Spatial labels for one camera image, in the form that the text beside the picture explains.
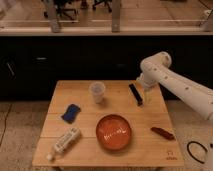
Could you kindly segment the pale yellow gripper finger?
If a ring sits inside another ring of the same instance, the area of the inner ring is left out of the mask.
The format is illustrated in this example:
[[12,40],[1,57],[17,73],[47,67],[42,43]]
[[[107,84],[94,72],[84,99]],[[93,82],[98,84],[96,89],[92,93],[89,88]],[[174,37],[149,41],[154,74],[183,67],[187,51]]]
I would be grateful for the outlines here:
[[144,99],[145,99],[145,103],[149,103],[150,99],[149,99],[149,90],[144,89]]

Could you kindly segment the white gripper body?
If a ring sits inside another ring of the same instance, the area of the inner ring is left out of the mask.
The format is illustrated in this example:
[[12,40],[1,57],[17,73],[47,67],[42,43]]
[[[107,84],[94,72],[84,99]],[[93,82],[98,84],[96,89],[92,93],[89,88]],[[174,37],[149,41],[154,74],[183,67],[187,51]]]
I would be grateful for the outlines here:
[[143,73],[140,74],[140,76],[136,79],[136,81],[141,84],[141,86],[143,87],[143,89],[145,91],[150,90],[157,84],[157,82],[155,80],[149,78],[148,76],[144,75]]

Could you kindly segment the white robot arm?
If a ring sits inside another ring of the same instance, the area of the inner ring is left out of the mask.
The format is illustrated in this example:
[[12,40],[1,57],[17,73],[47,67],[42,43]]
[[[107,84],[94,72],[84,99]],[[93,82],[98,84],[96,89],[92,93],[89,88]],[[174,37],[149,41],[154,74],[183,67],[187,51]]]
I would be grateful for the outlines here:
[[147,57],[140,63],[142,73],[137,81],[145,90],[161,84],[204,119],[213,123],[213,90],[171,71],[171,64],[172,59],[167,52]]

